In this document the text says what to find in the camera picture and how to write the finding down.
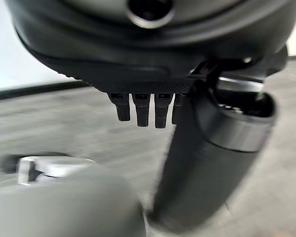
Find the gray laminate floor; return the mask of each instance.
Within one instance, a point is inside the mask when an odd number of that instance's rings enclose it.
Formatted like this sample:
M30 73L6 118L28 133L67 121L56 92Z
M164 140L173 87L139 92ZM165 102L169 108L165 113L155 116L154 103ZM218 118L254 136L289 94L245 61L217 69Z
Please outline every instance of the gray laminate floor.
M272 139L227 205L190 236L296 237L296 61L266 87L280 106ZM136 126L134 108L131 122L118 122L107 95L90 87L0 101L0 159L44 151L91 158L129 179L149 205L174 131L170 123L155 129L153 104L150 111L147 128ZM0 187L14 183L0 172Z

